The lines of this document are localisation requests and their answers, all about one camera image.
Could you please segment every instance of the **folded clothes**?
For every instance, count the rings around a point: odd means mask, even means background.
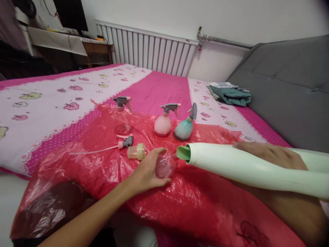
[[[209,89],[209,92],[211,93],[211,95],[213,96],[213,98],[219,102],[225,102],[221,97],[219,97],[217,94],[214,93],[214,91],[211,89],[210,86],[207,86],[207,88]]]
[[[251,102],[251,94],[233,88],[216,88],[210,86],[212,91],[222,98],[228,105],[247,106]]]
[[[249,91],[247,89],[241,89],[241,88],[239,88],[239,86],[232,85],[229,82],[211,82],[210,86],[213,86],[216,88],[233,88],[233,89],[237,89],[239,91],[244,91],[244,92],[249,93]]]

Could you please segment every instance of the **metal pipe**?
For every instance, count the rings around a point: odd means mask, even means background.
[[[232,45],[232,46],[238,46],[238,47],[242,47],[242,48],[246,48],[246,49],[251,49],[253,47],[253,45],[248,45],[248,44],[244,44],[244,43],[240,43],[240,42],[230,41],[230,40],[227,40],[227,39],[221,39],[221,38],[216,38],[216,37],[212,37],[212,36],[209,36],[209,35],[202,34],[201,33],[201,28],[202,27],[199,27],[199,31],[196,35],[196,37],[199,39],[199,46],[200,46],[199,50],[201,50],[201,47],[202,47],[203,42],[205,40],[219,42],[219,43]]]

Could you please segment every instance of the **upholstered headboard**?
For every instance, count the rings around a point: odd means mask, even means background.
[[[329,35],[256,45],[227,81],[293,147],[329,153]]]

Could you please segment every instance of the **white radiator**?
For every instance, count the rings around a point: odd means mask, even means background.
[[[98,35],[113,43],[113,63],[186,77],[198,41],[97,21]]]

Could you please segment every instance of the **monitor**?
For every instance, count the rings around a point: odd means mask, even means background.
[[[81,36],[88,31],[81,0],[53,0],[62,26],[76,29]]]

